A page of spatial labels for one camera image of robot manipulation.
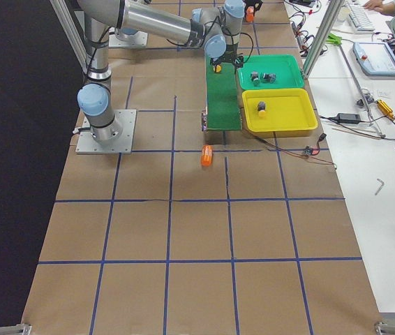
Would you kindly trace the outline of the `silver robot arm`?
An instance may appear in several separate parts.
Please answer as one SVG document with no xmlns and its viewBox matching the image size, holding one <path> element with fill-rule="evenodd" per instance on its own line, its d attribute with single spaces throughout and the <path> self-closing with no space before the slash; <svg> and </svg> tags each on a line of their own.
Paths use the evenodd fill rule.
<svg viewBox="0 0 395 335">
<path fill-rule="evenodd" d="M 244 65 L 243 55 L 237 53 L 244 19 L 243 1 L 198 8 L 190 19 L 152 8 L 143 1 L 78 1 L 78 4 L 84 11 L 86 84 L 100 86 L 110 81 L 110 28 L 154 34 L 178 43 L 179 47 L 202 47 L 212 66 L 228 63 L 238 69 Z"/>
</svg>

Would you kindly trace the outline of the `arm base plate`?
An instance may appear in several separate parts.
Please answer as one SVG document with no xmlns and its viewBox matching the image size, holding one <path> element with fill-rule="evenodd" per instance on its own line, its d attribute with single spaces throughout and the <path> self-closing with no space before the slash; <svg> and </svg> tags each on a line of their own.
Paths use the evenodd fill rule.
<svg viewBox="0 0 395 335">
<path fill-rule="evenodd" d="M 141 49 L 147 46 L 148 33 L 138 31 L 133 35 L 114 33 L 109 37 L 110 49 Z"/>
<path fill-rule="evenodd" d="M 90 126 L 84 117 L 77 140 L 77 154 L 130 154 L 136 125 L 136 110 L 114 110 L 114 121 L 105 128 Z"/>
</svg>

